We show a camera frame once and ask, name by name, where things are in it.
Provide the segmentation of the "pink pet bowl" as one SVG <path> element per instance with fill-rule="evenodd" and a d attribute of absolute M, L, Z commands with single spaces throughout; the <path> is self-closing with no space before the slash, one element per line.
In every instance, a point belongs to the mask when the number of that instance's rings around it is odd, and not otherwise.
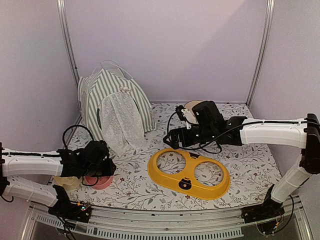
<path fill-rule="evenodd" d="M 82 180 L 82 185 L 91 187 L 95 190 L 104 190 L 111 185 L 113 176 L 91 177 L 85 176 Z"/>

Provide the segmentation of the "cream pet bowl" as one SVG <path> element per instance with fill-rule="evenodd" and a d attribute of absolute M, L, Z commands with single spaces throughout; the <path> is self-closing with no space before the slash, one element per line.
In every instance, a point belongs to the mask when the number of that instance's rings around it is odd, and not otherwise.
<path fill-rule="evenodd" d="M 78 179 L 75 176 L 69 176 L 69 177 L 55 176 L 53 180 L 55 184 L 63 187 L 66 191 L 76 190 L 82 182 L 81 179 Z"/>

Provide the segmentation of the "green striped pet tent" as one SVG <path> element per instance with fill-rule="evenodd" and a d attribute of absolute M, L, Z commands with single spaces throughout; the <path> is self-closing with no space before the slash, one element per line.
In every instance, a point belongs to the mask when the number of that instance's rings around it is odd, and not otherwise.
<path fill-rule="evenodd" d="M 77 96 L 85 126 L 117 155 L 147 145 L 155 131 L 151 103 L 133 77 L 113 60 L 100 62 L 91 75 L 80 77 Z"/>

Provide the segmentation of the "yellow double pet bowl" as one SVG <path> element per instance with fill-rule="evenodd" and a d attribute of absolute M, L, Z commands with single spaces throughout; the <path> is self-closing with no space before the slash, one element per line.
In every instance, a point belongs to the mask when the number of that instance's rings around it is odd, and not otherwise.
<path fill-rule="evenodd" d="M 178 153 L 185 159 L 185 167 L 182 171 L 168 174 L 160 170 L 157 160 L 161 155 L 168 152 Z M 222 170 L 223 178 L 218 185 L 206 186 L 196 179 L 196 167 L 203 163 L 215 164 Z M 229 171 L 222 163 L 181 149 L 165 148 L 156 152 L 148 161 L 147 172 L 156 184 L 202 200 L 216 200 L 223 197 L 231 185 Z"/>

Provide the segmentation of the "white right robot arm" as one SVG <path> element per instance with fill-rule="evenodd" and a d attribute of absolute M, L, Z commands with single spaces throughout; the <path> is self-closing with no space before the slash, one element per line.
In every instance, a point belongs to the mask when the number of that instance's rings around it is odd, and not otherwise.
<path fill-rule="evenodd" d="M 271 186 L 259 206 L 262 218 L 269 218 L 278 205 L 320 172 L 320 123 L 315 114 L 291 120 L 263 120 L 246 116 L 224 119 L 214 101 L 192 101 L 175 109 L 185 127 L 168 129 L 163 142 L 173 149 L 188 150 L 210 143 L 242 146 L 267 144 L 300 149 L 299 159 L 286 174 Z"/>

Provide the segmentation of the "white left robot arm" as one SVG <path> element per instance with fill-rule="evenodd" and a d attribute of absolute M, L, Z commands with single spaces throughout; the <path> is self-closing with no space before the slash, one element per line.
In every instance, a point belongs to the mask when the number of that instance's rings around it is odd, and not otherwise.
<path fill-rule="evenodd" d="M 0 195 L 37 202 L 55 209 L 63 216 L 74 213 L 74 205 L 63 187 L 46 186 L 24 179 L 23 175 L 54 177 L 113 176 L 117 167 L 110 158 L 104 141 L 90 141 L 76 150 L 58 149 L 50 152 L 26 152 L 0 149 Z"/>

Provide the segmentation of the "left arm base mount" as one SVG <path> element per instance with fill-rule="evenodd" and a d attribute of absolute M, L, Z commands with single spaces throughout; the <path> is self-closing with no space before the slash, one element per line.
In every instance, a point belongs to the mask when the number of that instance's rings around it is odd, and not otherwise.
<path fill-rule="evenodd" d="M 57 202 L 48 208 L 48 213 L 65 220 L 73 220 L 81 223 L 88 223 L 92 208 L 89 202 L 71 202 L 66 193 L 60 192 L 57 195 Z"/>

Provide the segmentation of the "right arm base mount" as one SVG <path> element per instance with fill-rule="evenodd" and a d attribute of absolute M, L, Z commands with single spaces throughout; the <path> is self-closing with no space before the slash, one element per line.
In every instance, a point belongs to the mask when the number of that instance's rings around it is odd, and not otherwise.
<path fill-rule="evenodd" d="M 285 210 L 281 203 L 261 203 L 243 207 L 241 218 L 244 219 L 245 223 L 252 223 L 281 216 L 284 213 Z"/>

